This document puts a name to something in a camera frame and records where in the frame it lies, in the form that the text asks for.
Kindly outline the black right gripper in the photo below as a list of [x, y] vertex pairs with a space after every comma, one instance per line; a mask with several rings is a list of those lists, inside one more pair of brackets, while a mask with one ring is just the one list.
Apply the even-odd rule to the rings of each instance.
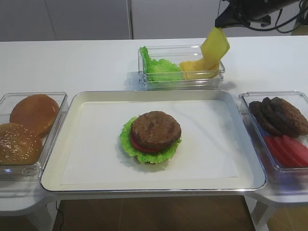
[[215, 20], [216, 28], [240, 27], [241, 24], [271, 24], [270, 14], [285, 6], [284, 0], [231, 0], [231, 4]]

